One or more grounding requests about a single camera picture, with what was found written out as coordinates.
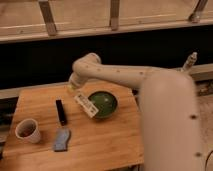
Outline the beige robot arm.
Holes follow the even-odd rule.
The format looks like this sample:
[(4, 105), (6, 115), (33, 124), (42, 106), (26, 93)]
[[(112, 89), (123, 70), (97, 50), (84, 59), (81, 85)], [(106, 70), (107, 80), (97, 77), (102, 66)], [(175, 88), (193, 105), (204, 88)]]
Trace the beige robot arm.
[(103, 65), (89, 53), (72, 65), (78, 89), (100, 79), (138, 92), (144, 171), (204, 171), (200, 113), (193, 78), (184, 71), (150, 66)]

